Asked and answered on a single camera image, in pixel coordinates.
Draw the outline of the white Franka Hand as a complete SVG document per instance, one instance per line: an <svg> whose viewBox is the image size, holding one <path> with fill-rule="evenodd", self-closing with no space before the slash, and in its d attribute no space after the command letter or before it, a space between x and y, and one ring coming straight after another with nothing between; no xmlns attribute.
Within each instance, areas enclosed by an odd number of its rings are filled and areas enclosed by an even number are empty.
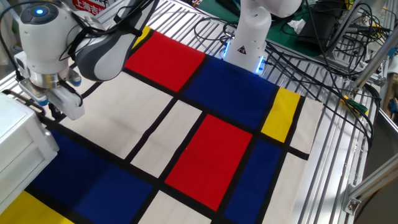
<svg viewBox="0 0 398 224"><path fill-rule="evenodd" d="M61 112L75 120L85 113L83 98L72 86L81 85L81 76L63 62L60 72L41 74L28 67L27 55L20 52L14 56L23 80L18 84L36 103L45 106L49 103L51 117L60 121Z"/></svg>

